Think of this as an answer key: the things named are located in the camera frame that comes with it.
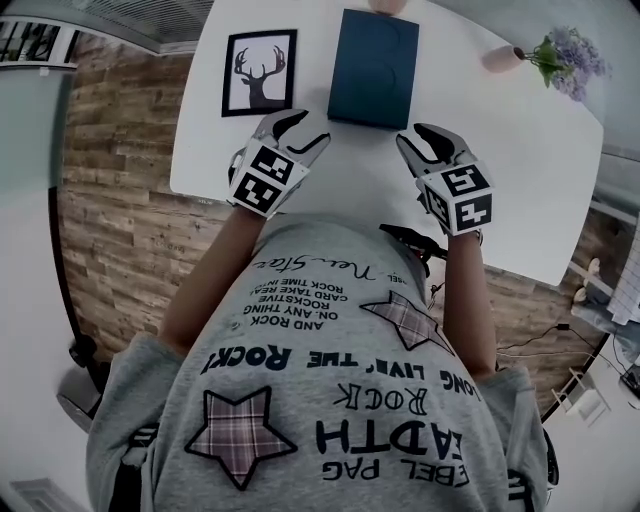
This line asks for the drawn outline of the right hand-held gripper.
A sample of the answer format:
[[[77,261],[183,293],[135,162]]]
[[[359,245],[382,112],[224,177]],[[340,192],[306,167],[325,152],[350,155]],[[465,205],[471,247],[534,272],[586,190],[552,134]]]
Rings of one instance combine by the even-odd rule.
[[[415,176],[418,201],[446,235],[481,231],[493,217],[494,187],[486,165],[454,132],[426,123],[415,123],[414,130],[438,160],[428,161],[408,137],[396,136],[400,155]]]

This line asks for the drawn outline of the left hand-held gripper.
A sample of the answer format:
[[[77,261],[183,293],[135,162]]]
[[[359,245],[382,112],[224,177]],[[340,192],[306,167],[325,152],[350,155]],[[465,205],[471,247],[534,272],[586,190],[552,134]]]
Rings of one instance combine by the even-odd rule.
[[[279,141],[308,114],[306,109],[285,109],[262,119],[246,145],[231,158],[231,205],[269,218],[301,185],[313,162],[330,144],[331,135],[323,133],[299,149],[280,148]]]

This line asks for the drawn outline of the dark teal tissue box holder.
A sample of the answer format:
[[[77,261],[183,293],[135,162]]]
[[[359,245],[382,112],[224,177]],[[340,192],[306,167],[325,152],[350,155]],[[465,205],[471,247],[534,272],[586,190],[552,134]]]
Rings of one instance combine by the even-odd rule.
[[[407,128],[419,26],[362,10],[343,11],[327,116],[390,130]]]

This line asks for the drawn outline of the person's left forearm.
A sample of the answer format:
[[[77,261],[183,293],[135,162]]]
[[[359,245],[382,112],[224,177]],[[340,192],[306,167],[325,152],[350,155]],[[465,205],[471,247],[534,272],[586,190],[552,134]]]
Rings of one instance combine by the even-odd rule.
[[[189,353],[227,292],[251,261],[266,219],[244,207],[232,209],[220,232],[167,308],[159,341]]]

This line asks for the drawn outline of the person's right forearm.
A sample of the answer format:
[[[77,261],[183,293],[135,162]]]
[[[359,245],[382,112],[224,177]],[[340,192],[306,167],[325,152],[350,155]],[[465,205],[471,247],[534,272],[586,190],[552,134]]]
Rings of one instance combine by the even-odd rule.
[[[476,232],[448,239],[443,330],[474,380],[496,373],[496,329]]]

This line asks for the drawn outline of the black framed deer picture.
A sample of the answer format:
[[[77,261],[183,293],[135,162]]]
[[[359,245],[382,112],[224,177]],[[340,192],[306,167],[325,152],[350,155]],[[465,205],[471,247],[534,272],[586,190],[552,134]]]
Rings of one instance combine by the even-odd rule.
[[[266,115],[293,104],[295,29],[231,35],[228,38],[221,115]]]

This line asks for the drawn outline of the pale pink vase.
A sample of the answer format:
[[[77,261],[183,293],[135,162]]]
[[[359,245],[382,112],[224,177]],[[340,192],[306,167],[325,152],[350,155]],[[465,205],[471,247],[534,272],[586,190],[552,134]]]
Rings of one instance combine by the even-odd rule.
[[[520,47],[505,45],[487,52],[481,62],[487,71],[498,74],[515,69],[525,59],[525,52]]]

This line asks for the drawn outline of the white checked tablecloth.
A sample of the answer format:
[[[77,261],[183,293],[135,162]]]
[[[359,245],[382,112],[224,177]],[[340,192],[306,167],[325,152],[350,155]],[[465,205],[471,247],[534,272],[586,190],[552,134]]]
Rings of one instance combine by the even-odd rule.
[[[608,310],[619,325],[640,322],[640,246],[630,250]]]

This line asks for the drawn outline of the person's grey printed t-shirt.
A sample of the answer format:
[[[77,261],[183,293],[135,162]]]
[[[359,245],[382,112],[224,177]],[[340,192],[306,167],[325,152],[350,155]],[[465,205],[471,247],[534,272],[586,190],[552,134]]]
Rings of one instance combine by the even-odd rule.
[[[272,219],[195,343],[137,335],[90,429],[95,512],[543,512],[526,369],[438,323],[390,235]]]

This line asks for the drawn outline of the white wooden rack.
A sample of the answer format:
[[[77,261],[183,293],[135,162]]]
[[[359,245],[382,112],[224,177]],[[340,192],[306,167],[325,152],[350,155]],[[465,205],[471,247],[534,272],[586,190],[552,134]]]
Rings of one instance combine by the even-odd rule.
[[[551,393],[567,416],[579,418],[588,428],[608,416],[611,408],[594,381],[583,372],[569,369],[570,378],[560,389]]]

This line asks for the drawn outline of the black and grey floor stand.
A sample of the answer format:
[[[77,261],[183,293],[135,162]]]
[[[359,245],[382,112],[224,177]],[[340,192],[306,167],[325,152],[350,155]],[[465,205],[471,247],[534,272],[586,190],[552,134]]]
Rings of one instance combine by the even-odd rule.
[[[96,358],[97,345],[88,335],[81,335],[69,348],[74,365],[61,379],[56,398],[63,411],[88,433],[110,373],[110,363]]]

